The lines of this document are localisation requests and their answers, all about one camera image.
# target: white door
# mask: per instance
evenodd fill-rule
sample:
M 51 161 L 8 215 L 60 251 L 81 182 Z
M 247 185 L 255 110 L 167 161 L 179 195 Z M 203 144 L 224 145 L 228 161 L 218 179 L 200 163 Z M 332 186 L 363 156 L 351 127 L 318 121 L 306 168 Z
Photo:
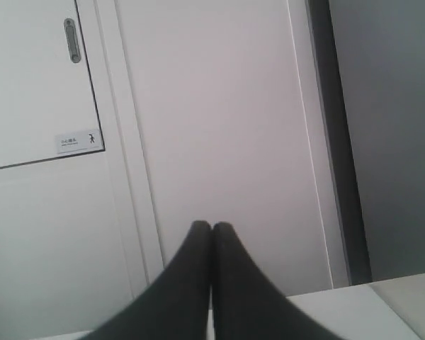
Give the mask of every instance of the white door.
M 93 329 L 147 286 L 94 3 L 79 5 L 86 51 L 73 0 L 0 0 L 0 339 Z
M 225 220 L 287 295 L 346 285 L 305 4 L 115 3 L 166 260 Z

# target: small sign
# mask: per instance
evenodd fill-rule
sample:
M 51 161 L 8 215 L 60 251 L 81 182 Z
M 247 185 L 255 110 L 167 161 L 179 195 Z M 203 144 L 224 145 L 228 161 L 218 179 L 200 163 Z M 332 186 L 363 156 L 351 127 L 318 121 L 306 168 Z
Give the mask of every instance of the small sign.
M 57 135 L 55 142 L 60 155 L 81 154 L 104 148 L 101 133 L 97 129 Z

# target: recessed handle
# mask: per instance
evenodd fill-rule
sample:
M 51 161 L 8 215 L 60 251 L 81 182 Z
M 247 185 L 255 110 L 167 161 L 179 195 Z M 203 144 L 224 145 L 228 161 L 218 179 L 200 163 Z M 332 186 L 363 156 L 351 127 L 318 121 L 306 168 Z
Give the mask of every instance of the recessed handle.
M 76 25 L 73 19 L 67 18 L 64 20 L 64 31 L 68 43 L 69 57 L 75 64 L 80 62 L 79 41 L 77 40 Z

